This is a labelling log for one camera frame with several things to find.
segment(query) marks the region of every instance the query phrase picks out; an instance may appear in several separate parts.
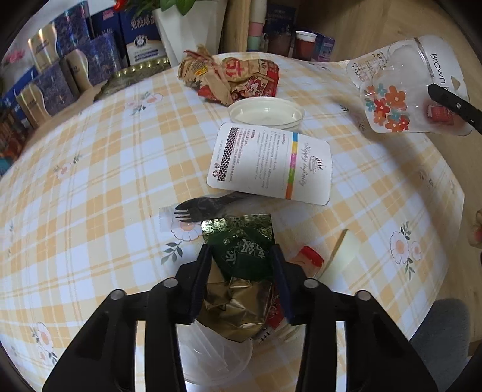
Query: orange flower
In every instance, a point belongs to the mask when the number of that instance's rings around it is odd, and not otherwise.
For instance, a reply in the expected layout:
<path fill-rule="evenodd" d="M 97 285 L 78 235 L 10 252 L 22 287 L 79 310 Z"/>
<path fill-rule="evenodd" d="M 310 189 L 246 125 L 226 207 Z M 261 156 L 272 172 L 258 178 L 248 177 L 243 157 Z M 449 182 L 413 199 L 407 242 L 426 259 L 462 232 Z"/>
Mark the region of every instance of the orange flower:
<path fill-rule="evenodd" d="M 374 117 L 373 121 L 375 121 L 376 124 L 382 126 L 383 123 L 385 122 L 385 118 L 386 118 L 385 112 L 377 110 L 374 113 L 374 115 L 375 115 L 375 117 Z"/>
<path fill-rule="evenodd" d="M 385 98 L 382 98 L 380 100 L 374 99 L 373 102 L 376 105 L 376 112 L 390 113 L 390 108 L 386 106 L 387 101 L 385 100 Z"/>
<path fill-rule="evenodd" d="M 408 131 L 408 125 L 410 124 L 410 119 L 407 116 L 400 116 L 400 121 L 398 126 L 402 131 Z"/>
<path fill-rule="evenodd" d="M 399 123 L 392 116 L 388 116 L 388 123 L 385 124 L 385 128 L 392 132 L 403 132 L 403 128 L 400 127 Z"/>
<path fill-rule="evenodd" d="M 395 86 L 390 86 L 388 89 L 390 92 L 385 94 L 387 103 L 395 109 L 407 109 L 407 105 L 405 104 L 405 92 L 397 91 Z"/>

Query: crumpled wrapper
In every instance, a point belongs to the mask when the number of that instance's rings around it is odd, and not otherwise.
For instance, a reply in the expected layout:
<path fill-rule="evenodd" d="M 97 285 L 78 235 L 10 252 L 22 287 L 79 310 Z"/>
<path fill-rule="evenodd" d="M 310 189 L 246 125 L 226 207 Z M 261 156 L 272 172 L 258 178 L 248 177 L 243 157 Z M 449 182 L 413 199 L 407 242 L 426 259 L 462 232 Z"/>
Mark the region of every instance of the crumpled wrapper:
<path fill-rule="evenodd" d="M 197 320 L 226 339 L 243 342 L 261 330 L 271 305 L 271 217 L 219 218 L 201 226 L 213 247 L 213 262 Z"/>
<path fill-rule="evenodd" d="M 197 89 L 200 97 L 229 106 L 241 98 L 276 95 L 279 68 L 272 61 L 228 57 L 218 64 L 202 45 L 197 52 L 184 53 L 177 77 Z"/>

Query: tablecloth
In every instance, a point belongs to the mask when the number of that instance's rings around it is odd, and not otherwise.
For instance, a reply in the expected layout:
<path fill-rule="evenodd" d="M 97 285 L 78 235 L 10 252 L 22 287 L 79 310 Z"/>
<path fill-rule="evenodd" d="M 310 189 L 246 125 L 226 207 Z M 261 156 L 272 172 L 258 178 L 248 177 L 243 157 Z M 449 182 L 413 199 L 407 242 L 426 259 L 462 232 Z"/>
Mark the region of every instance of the tablecloth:
<path fill-rule="evenodd" d="M 333 154 L 328 205 L 256 201 L 271 213 L 285 256 L 309 245 L 328 260 L 341 232 L 352 230 L 360 252 L 331 288 L 370 291 L 411 337 L 435 300 L 459 231 L 464 195 L 447 163 L 425 134 L 374 133 L 346 62 L 307 68 L 274 55 L 237 56 L 279 65 L 277 96 L 303 106 L 300 132 L 325 139 Z M 177 69 L 168 70 L 72 117 L 2 178 L 0 340 L 35 390 L 110 291 L 149 290 L 191 261 L 199 225 L 166 221 L 160 211 L 216 193 L 206 173 L 227 121 L 226 107 L 199 98 Z M 214 390 L 293 390 L 301 344 L 299 337 L 256 346 L 248 368 Z"/>

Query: table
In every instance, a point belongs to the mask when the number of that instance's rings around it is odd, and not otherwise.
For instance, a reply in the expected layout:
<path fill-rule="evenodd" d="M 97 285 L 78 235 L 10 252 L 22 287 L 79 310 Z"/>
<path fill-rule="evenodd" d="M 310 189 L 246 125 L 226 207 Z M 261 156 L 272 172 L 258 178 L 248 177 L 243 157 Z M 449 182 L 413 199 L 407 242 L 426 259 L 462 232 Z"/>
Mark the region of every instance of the table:
<path fill-rule="evenodd" d="M 333 154 L 327 206 L 258 202 L 283 252 L 291 257 L 309 245 L 328 260 L 341 232 L 352 230 L 360 253 L 331 288 L 370 291 L 411 337 L 435 300 L 460 227 L 464 195 L 450 168 L 425 134 L 369 129 L 346 62 L 314 71 L 274 55 L 237 56 L 279 65 L 277 96 L 305 108 L 300 131 L 327 140 Z M 66 121 L 0 181 L 0 341 L 37 391 L 110 291 L 149 290 L 191 261 L 199 227 L 166 220 L 165 207 L 216 193 L 205 176 L 226 121 L 225 107 L 200 99 L 176 69 L 165 71 Z M 172 256 L 170 242 L 183 257 Z M 138 342 L 142 390 L 143 325 Z M 299 337 L 255 347 L 248 368 L 223 390 L 293 390 L 301 344 Z"/>

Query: card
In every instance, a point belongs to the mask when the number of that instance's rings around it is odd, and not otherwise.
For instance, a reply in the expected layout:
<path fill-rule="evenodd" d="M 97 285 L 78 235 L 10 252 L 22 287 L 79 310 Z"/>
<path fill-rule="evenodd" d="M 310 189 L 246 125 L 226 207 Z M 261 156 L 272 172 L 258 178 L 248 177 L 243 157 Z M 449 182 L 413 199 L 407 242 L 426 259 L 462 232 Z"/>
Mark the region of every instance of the card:
<path fill-rule="evenodd" d="M 324 140 L 266 126 L 223 124 L 207 183 L 239 191 L 325 205 L 332 159 Z"/>

